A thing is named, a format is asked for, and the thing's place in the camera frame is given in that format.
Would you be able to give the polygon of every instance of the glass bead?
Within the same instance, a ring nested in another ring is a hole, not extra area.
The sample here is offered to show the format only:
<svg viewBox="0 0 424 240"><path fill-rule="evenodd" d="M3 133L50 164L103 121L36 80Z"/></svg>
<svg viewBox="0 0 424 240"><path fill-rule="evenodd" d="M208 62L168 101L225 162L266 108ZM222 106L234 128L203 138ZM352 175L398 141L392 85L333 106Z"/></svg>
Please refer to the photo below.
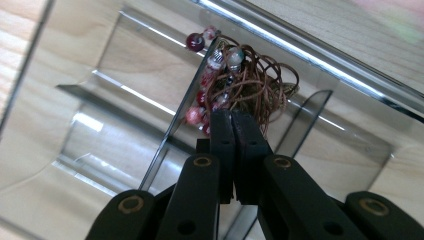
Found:
<svg viewBox="0 0 424 240"><path fill-rule="evenodd" d="M202 34L192 33L186 39L186 47L193 52L199 52L205 47L205 39Z"/></svg>
<svg viewBox="0 0 424 240"><path fill-rule="evenodd" d="M219 96L217 99L217 103L219 108L227 109L230 107L230 103L228 102L229 96L228 94L223 94L222 96Z"/></svg>
<svg viewBox="0 0 424 240"><path fill-rule="evenodd" d="M240 65L244 59L243 51L238 47L233 47L230 50L230 55L227 60L227 64L229 66L237 66Z"/></svg>
<svg viewBox="0 0 424 240"><path fill-rule="evenodd" d="M217 29L214 26L209 26L203 31L203 37L212 40L216 37Z"/></svg>
<svg viewBox="0 0 424 240"><path fill-rule="evenodd" d="M224 99L222 96L218 97L217 101L212 103L212 111L216 111L218 109L228 109L230 108L230 103L228 99Z"/></svg>
<svg viewBox="0 0 424 240"><path fill-rule="evenodd" d="M185 115L187 123L191 125L196 125L202 122L203 113L204 111L201 107L190 107Z"/></svg>
<svg viewBox="0 0 424 240"><path fill-rule="evenodd" d="M207 67L212 70L219 70L221 69L224 61L224 55L219 49L215 49L213 51L212 56L208 58L208 65Z"/></svg>
<svg viewBox="0 0 424 240"><path fill-rule="evenodd" d="M199 91L196 96L196 101L200 107L205 107L206 93L204 91Z"/></svg>

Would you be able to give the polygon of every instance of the bead cluster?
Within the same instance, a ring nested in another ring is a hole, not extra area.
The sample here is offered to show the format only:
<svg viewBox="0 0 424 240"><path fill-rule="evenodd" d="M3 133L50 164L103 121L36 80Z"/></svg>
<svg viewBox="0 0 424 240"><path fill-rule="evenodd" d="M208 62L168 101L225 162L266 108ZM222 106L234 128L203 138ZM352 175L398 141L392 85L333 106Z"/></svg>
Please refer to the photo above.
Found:
<svg viewBox="0 0 424 240"><path fill-rule="evenodd" d="M214 26L207 27L203 33L192 33L186 38L186 47L193 52L202 51L205 48L205 39L212 40L218 33Z"/></svg>
<svg viewBox="0 0 424 240"><path fill-rule="evenodd" d="M287 99L299 90L299 75L291 66L260 55L249 45L238 44L213 26L206 28L202 34L190 34L187 48L200 51L205 46L205 38L212 40L217 36L218 47L207 59L199 79L196 103L186 112L186 122L199 126L209 135L210 112L217 109L239 110L250 113L265 136L270 115L278 109L283 111ZM296 83L283 82L283 68L294 74Z"/></svg>

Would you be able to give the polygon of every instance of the pink bead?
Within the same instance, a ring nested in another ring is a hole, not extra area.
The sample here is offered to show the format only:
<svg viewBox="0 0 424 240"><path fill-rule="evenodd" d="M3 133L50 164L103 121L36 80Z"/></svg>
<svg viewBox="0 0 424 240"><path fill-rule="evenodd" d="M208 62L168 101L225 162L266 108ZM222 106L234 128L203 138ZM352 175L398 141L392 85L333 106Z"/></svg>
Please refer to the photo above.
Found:
<svg viewBox="0 0 424 240"><path fill-rule="evenodd" d="M212 40L216 37L217 29L214 26L209 26L203 31L203 37Z"/></svg>
<svg viewBox="0 0 424 240"><path fill-rule="evenodd" d="M186 47L194 52L199 52L205 47L205 39L202 34L192 33L186 39Z"/></svg>
<svg viewBox="0 0 424 240"><path fill-rule="evenodd" d="M196 125L202 122L203 109L201 107L190 107L186 112L186 121L188 124Z"/></svg>

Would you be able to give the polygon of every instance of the rivet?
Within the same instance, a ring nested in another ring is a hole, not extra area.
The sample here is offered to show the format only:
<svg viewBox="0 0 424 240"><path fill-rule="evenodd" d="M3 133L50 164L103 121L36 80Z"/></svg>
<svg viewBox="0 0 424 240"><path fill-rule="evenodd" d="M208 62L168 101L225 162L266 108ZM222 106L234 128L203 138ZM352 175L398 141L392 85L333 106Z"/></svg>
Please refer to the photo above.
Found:
<svg viewBox="0 0 424 240"><path fill-rule="evenodd" d="M123 199L119 205L118 209L124 214L130 214L133 212L138 212L144 206L144 200L140 196L133 195Z"/></svg>
<svg viewBox="0 0 424 240"><path fill-rule="evenodd" d="M194 165L198 167L207 167L212 164L212 160L207 157L198 157L194 159Z"/></svg>
<svg viewBox="0 0 424 240"><path fill-rule="evenodd" d="M274 159L274 164L277 167L281 167L281 168L289 168L289 167L291 167L291 162L288 159L280 158L280 157Z"/></svg>
<svg viewBox="0 0 424 240"><path fill-rule="evenodd" d="M382 202L372 198L362 198L359 200L359 205L369 213L376 216L386 216L389 214L389 208Z"/></svg>

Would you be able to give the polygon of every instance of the brown cord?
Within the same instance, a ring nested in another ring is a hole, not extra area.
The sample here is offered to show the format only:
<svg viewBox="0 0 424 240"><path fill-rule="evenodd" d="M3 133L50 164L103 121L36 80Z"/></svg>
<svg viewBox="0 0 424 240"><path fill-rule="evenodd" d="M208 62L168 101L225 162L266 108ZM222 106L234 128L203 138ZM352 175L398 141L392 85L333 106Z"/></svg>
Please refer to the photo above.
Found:
<svg viewBox="0 0 424 240"><path fill-rule="evenodd" d="M221 71L206 88L206 113L212 111L212 103L224 93L229 94L228 106L230 110L239 110L250 113L261 126L263 135L266 135L271 122L272 113L280 110L284 112L287 99L299 89L299 74L288 64L278 63L270 56L257 53L251 46L240 45L225 35L219 35L225 41L222 46L224 62L227 62L232 47L239 47L245 59L242 62L240 73L234 75L230 86L226 81L230 74ZM283 82L281 73L287 69L296 77L295 83Z"/></svg>

